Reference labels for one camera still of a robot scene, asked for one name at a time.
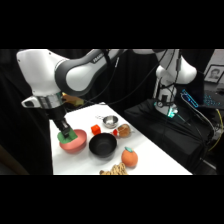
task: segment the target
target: pink bowl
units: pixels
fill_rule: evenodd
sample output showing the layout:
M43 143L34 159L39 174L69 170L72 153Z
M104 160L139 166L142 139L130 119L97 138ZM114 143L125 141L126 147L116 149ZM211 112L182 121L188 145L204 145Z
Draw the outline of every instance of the pink bowl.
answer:
M87 134L83 130L74 130L78 138L67 144L60 143L60 147L67 153L76 153L86 147Z

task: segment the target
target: green light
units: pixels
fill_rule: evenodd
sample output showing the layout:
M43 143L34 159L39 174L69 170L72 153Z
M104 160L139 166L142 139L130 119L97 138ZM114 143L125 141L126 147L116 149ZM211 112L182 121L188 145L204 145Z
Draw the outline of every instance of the green light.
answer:
M173 112L173 109L171 108L168 114L168 117L173 118L175 116L175 113Z

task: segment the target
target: small bowl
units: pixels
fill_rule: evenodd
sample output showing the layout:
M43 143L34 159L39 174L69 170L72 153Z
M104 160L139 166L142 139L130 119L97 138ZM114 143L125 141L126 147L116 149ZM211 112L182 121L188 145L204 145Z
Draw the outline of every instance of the small bowl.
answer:
M116 128L118 125L118 118L115 116L108 116L103 119L105 127L109 129Z
M110 157L114 154L116 147L116 138L108 133L96 135L89 142L90 151L99 158Z
M60 143L60 147L67 153L77 153L86 147L87 134L83 130L74 130L78 138L67 144Z

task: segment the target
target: small red object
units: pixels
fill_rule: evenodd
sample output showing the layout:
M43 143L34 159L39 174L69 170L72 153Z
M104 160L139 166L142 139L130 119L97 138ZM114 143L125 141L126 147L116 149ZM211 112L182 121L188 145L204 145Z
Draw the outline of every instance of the small red object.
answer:
M115 130L113 131L113 134L114 134L115 136L118 136L118 131L117 131L117 129L115 129Z
M95 125L93 127L91 127L93 134L96 136L98 134L101 134L101 129L98 125Z

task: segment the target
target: black bowl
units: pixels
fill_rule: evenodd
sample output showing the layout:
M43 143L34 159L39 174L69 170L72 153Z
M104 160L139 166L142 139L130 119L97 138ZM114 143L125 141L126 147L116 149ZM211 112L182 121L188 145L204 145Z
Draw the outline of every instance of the black bowl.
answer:
M107 158L111 156L114 153L116 147L116 138L113 135L107 133L94 136L89 143L90 151L100 158Z

